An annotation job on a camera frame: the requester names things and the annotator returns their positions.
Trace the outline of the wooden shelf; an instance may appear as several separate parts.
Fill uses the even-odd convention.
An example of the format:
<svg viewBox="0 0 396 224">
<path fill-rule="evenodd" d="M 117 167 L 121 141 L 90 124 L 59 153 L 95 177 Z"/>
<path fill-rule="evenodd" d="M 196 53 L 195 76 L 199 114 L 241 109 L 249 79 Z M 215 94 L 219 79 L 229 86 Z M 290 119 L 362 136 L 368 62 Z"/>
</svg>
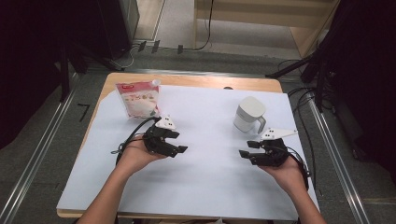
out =
<svg viewBox="0 0 396 224">
<path fill-rule="evenodd" d="M 193 0 L 193 43 L 197 20 L 235 21 L 286 26 L 301 57 L 310 54 L 330 27 L 341 0 Z"/>
</svg>

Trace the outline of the white lidded cup with handle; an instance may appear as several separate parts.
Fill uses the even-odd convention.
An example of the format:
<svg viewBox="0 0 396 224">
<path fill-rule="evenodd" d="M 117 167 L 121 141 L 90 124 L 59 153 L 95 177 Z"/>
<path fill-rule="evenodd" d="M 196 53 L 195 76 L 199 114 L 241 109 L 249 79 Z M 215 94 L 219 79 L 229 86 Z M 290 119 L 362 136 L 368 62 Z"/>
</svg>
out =
<svg viewBox="0 0 396 224">
<path fill-rule="evenodd" d="M 266 112 L 265 105 L 253 96 L 244 98 L 238 105 L 233 120 L 234 126 L 243 133 L 250 131 L 255 122 L 258 121 L 260 126 L 258 133 L 261 133 L 266 124 L 266 119 L 263 117 Z"/>
</svg>

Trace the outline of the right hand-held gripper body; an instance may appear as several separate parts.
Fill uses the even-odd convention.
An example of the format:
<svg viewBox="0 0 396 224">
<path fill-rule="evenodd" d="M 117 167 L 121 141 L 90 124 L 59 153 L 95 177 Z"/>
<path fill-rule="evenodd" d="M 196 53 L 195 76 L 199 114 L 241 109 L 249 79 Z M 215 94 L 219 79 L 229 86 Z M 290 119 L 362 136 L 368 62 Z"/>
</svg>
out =
<svg viewBox="0 0 396 224">
<path fill-rule="evenodd" d="M 263 153 L 257 153 L 255 158 L 249 159 L 253 165 L 278 167 L 283 164 L 290 155 L 283 138 L 295 135 L 296 130 L 269 128 L 261 136 L 261 149 Z"/>
</svg>

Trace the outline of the black metal stand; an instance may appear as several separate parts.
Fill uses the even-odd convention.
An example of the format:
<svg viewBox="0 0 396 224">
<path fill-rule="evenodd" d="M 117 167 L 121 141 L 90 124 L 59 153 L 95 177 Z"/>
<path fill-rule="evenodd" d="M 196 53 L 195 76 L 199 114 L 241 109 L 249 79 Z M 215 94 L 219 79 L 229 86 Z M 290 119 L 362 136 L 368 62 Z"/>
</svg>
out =
<svg viewBox="0 0 396 224">
<path fill-rule="evenodd" d="M 83 56 L 88 56 L 99 64 L 103 65 L 110 71 L 123 71 L 118 65 L 115 65 L 111 61 L 100 57 L 98 54 L 94 53 L 90 49 L 80 45 L 75 41 L 61 40 L 59 43 L 60 48 L 60 76 L 61 76 L 61 87 L 62 94 L 60 101 L 64 102 L 66 97 L 70 94 L 70 81 L 69 81 L 69 65 L 78 73 L 86 73 L 88 70 L 88 65 L 84 61 Z"/>
</svg>

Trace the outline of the person's left hand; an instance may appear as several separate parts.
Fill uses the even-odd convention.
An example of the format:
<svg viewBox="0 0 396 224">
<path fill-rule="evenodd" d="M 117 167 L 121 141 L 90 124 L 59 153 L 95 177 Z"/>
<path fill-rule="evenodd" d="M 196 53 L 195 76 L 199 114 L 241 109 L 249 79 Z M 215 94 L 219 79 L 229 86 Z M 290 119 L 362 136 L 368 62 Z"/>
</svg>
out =
<svg viewBox="0 0 396 224">
<path fill-rule="evenodd" d="M 149 152 L 145 147 L 142 136 L 138 135 L 123 150 L 116 165 L 115 173 L 119 176 L 130 177 L 151 162 L 161 159 L 164 159 L 164 155 Z"/>
</svg>

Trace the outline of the black cabinet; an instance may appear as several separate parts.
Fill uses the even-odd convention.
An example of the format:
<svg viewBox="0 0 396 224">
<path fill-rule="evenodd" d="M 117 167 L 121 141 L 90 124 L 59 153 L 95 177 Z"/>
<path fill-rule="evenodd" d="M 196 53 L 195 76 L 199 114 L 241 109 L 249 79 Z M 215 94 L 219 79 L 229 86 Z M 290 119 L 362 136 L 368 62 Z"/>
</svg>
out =
<svg viewBox="0 0 396 224">
<path fill-rule="evenodd" d="M 97 0 L 105 31 L 106 56 L 118 59 L 132 48 L 140 13 L 136 0 Z"/>
</svg>

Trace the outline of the black tripod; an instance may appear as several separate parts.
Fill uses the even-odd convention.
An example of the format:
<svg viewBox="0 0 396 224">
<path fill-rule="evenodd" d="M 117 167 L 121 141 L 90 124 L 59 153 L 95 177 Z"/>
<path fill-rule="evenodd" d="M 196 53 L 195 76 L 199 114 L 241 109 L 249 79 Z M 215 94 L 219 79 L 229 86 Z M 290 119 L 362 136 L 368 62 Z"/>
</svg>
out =
<svg viewBox="0 0 396 224">
<path fill-rule="evenodd" d="M 314 102 L 318 111 L 322 112 L 325 77 L 330 74 L 330 60 L 338 40 L 339 35 L 334 31 L 329 31 L 313 53 L 266 77 L 277 79 L 304 65 L 305 70 L 301 74 L 301 81 L 307 84 L 314 77 L 317 78 Z"/>
</svg>

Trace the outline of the metal floor rail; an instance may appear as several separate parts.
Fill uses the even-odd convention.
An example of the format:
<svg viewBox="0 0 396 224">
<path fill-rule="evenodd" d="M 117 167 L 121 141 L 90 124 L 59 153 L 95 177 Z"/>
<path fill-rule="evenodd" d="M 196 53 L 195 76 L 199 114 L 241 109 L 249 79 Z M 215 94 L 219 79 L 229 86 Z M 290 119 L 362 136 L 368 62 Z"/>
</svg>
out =
<svg viewBox="0 0 396 224">
<path fill-rule="evenodd" d="M 33 183 L 39 166 L 41 165 L 50 148 L 52 139 L 58 132 L 59 126 L 64 119 L 64 115 L 73 101 L 79 82 L 80 75 L 74 73 L 71 77 L 71 81 L 69 82 L 71 85 L 70 92 L 67 93 L 64 100 L 58 104 L 46 130 L 35 147 L 33 155 L 25 166 L 16 185 L 13 187 L 5 206 L 0 213 L 0 224 L 12 224 L 12 221 L 16 216 L 26 193 Z"/>
<path fill-rule="evenodd" d="M 346 200 L 355 219 L 355 222 L 357 224 L 371 224 L 371 221 L 369 220 L 367 213 L 364 209 L 361 196 L 359 195 L 349 175 L 349 172 L 341 157 L 338 147 L 335 144 L 332 132 L 329 129 L 327 121 L 324 115 L 317 109 L 317 106 L 315 104 L 316 96 L 314 93 L 309 93 L 309 96 L 312 97 L 312 100 L 309 100 L 310 109 L 313 113 L 316 124 L 318 125 L 318 129 L 329 153 L 332 165 L 337 174 L 343 192 L 346 196 Z"/>
</svg>

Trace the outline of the dark curtain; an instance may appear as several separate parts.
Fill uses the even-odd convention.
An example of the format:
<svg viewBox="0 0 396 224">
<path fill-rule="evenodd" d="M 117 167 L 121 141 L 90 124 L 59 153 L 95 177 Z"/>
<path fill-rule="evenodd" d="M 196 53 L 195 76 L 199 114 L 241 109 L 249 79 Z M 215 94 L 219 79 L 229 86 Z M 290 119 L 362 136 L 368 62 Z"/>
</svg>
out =
<svg viewBox="0 0 396 224">
<path fill-rule="evenodd" d="M 334 16 L 333 85 L 363 158 L 396 184 L 396 0 L 341 0 Z"/>
<path fill-rule="evenodd" d="M 0 0 L 0 149 L 61 87 L 61 40 L 85 0 Z"/>
</svg>

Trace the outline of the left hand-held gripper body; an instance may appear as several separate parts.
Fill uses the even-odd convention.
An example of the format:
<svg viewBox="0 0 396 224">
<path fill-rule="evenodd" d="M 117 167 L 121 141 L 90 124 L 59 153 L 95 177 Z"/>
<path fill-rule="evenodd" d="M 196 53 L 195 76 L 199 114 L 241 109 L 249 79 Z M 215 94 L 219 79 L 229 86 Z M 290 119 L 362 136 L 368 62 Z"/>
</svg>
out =
<svg viewBox="0 0 396 224">
<path fill-rule="evenodd" d="M 169 156 L 170 147 L 173 146 L 165 141 L 163 134 L 166 131 L 177 131 L 176 124 L 169 116 L 156 118 L 156 121 L 144 133 L 144 144 L 149 152 Z"/>
</svg>

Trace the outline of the person's right hand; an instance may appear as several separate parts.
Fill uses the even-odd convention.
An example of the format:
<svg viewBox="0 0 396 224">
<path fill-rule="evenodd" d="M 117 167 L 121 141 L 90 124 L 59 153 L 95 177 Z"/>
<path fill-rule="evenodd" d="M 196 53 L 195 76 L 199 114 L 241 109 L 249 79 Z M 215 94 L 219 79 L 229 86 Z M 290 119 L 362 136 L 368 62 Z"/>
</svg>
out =
<svg viewBox="0 0 396 224">
<path fill-rule="evenodd" d="M 279 167 L 261 166 L 261 169 L 273 177 L 290 197 L 300 197 L 307 193 L 303 175 L 292 157 L 288 157 Z"/>
</svg>

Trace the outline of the white spouted pouch red label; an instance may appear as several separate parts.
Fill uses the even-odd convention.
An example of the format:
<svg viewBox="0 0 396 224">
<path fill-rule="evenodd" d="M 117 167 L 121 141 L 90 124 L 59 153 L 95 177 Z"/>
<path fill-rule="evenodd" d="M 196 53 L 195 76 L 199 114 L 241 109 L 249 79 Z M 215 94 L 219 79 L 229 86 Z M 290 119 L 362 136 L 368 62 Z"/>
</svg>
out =
<svg viewBox="0 0 396 224">
<path fill-rule="evenodd" d="M 147 119 L 160 114 L 158 107 L 160 84 L 159 79 L 116 84 L 129 118 Z"/>
</svg>

